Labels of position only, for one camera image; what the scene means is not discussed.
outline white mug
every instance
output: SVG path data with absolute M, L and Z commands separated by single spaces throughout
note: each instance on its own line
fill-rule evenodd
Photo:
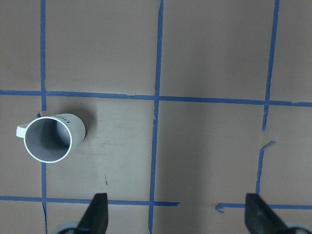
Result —
M 16 129 L 16 136 L 24 138 L 28 153 L 45 163 L 64 159 L 82 143 L 85 134 L 82 120 L 73 114 L 40 117 Z

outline printed logo on mug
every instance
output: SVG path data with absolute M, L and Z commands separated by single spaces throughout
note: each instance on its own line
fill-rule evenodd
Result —
M 45 163 L 64 159 L 82 143 L 85 134 L 82 120 L 73 114 L 40 117 L 16 129 L 28 153 Z

